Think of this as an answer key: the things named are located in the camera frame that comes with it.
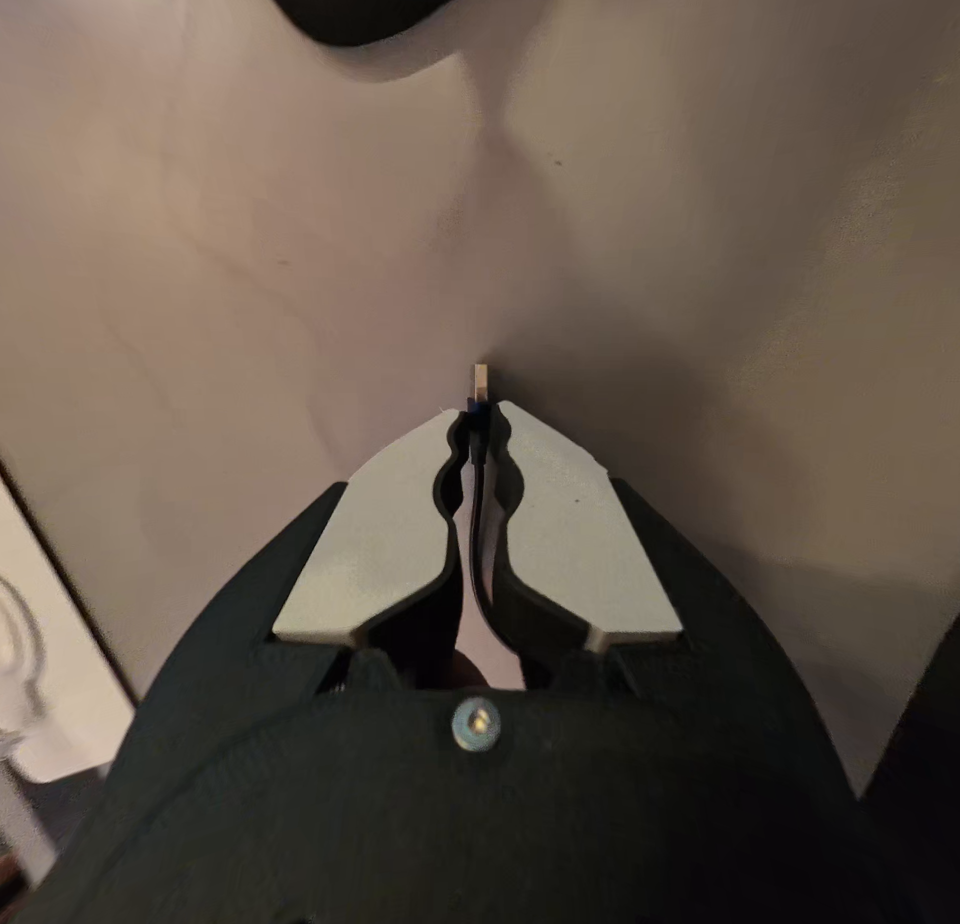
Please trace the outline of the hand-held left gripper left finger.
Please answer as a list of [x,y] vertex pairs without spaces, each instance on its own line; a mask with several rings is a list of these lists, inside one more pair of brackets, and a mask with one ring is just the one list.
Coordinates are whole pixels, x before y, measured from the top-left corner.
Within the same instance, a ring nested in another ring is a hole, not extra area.
[[447,409],[379,450],[342,496],[273,622],[286,643],[372,648],[401,670],[454,650],[463,571],[463,414]]

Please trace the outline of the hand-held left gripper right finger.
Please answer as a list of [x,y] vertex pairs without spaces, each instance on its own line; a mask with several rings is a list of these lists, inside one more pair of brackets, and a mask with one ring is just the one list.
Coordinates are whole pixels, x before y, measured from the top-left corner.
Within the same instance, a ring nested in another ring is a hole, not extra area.
[[684,634],[607,469],[505,401],[489,424],[489,624],[526,674]]

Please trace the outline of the white document stand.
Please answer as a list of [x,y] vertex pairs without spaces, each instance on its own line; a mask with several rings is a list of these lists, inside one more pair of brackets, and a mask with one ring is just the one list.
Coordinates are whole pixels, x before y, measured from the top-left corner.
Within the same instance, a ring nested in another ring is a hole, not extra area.
[[2,760],[32,784],[105,775],[133,718],[54,559],[2,483]]

